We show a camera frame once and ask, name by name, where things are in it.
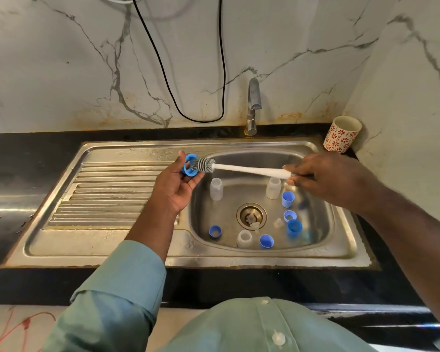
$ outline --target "cable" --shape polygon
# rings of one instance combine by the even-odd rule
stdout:
[[[112,2],[113,4],[118,4],[118,5],[130,5],[134,3],[134,0],[132,1],[122,1],[122,0],[106,0],[109,2]]]
[[[171,95],[171,98],[173,99],[173,102],[175,103],[176,110],[178,110],[179,114],[182,117],[184,117],[185,119],[188,119],[189,121],[192,121],[192,122],[212,123],[212,122],[217,122],[217,121],[221,120],[223,118],[223,115],[225,114],[225,86],[226,86],[226,77],[227,77],[227,70],[225,68],[225,56],[223,54],[223,40],[222,40],[222,33],[221,33],[221,23],[222,23],[221,22],[221,20],[222,20],[221,9],[222,9],[223,0],[219,0],[219,43],[220,43],[221,62],[222,62],[222,65],[223,65],[223,90],[222,90],[222,96],[221,96],[221,116],[219,118],[215,119],[215,120],[208,120],[208,121],[200,121],[200,120],[194,120],[192,118],[189,118],[185,114],[183,114],[181,112],[181,110],[179,109],[179,106],[176,103],[175,97],[173,96],[173,93],[171,92],[171,88],[169,87],[168,79],[166,78],[165,68],[163,66],[163,63],[161,62],[161,58],[160,58],[160,55],[158,53],[158,49],[155,46],[155,43],[153,42],[152,35],[148,31],[147,25],[145,24],[145,21],[143,20],[143,17],[142,17],[142,15],[140,13],[140,10],[138,9],[138,6],[137,6],[137,1],[138,0],[132,0],[132,1],[134,3],[135,10],[137,11],[138,17],[142,21],[143,28],[145,28],[145,32],[147,33],[147,36],[150,39],[150,42],[152,43],[153,49],[155,50],[155,53],[157,54],[158,63],[160,64],[161,71],[163,72],[163,77],[165,79],[166,87],[168,88],[169,94]]]

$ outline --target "black cable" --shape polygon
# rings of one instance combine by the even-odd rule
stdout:
[[[189,121],[192,121],[192,122],[211,123],[211,122],[217,122],[217,121],[221,120],[223,118],[223,115],[225,114],[225,86],[226,86],[226,77],[227,77],[227,70],[225,68],[225,56],[223,55],[223,40],[222,40],[222,34],[221,34],[221,24],[222,24],[222,22],[221,22],[221,20],[222,20],[221,9],[222,9],[223,0],[219,0],[219,42],[220,42],[221,62],[223,65],[223,90],[222,90],[222,96],[221,96],[221,116],[215,120],[208,120],[208,121],[199,121],[199,120],[191,119],[191,118],[187,117],[185,114],[183,114],[181,112],[181,110],[179,109],[178,104],[176,103],[175,97],[173,96],[173,93],[171,92],[171,88],[169,87],[168,79],[166,78],[165,68],[163,66],[163,63],[161,62],[161,58],[158,53],[158,49],[155,46],[155,43],[153,42],[152,35],[148,31],[147,25],[145,24],[145,21],[143,20],[143,17],[140,13],[140,10],[138,9],[137,1],[136,0],[132,0],[132,1],[134,1],[135,10],[137,11],[138,17],[142,21],[143,28],[145,28],[145,32],[147,32],[147,36],[150,39],[150,42],[152,43],[152,46],[153,46],[153,49],[155,50],[155,53],[157,54],[158,62],[160,63],[161,71],[163,72],[163,77],[165,78],[166,87],[168,88],[169,94],[171,95],[171,98],[173,99],[173,102],[175,103],[176,110],[178,110],[179,114],[182,117],[184,117],[185,119],[188,119]]]

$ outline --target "white cable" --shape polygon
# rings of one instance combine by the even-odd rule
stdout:
[[[109,2],[112,2],[113,4],[119,4],[119,5],[130,5],[133,4],[134,1],[130,0],[130,1],[122,1],[122,0],[106,0]]]

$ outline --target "rolled-up sleeve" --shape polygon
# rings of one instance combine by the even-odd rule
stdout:
[[[43,351],[144,350],[166,270],[147,246],[123,241],[71,297]]]

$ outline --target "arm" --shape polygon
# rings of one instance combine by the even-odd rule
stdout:
[[[440,222],[402,195],[384,186],[357,160],[337,153],[314,153],[289,184],[345,207],[367,220],[380,234],[422,300],[440,321]]]
[[[126,239],[73,294],[43,351],[144,351],[165,283],[177,214],[204,173],[180,174],[186,155],[158,176]]]

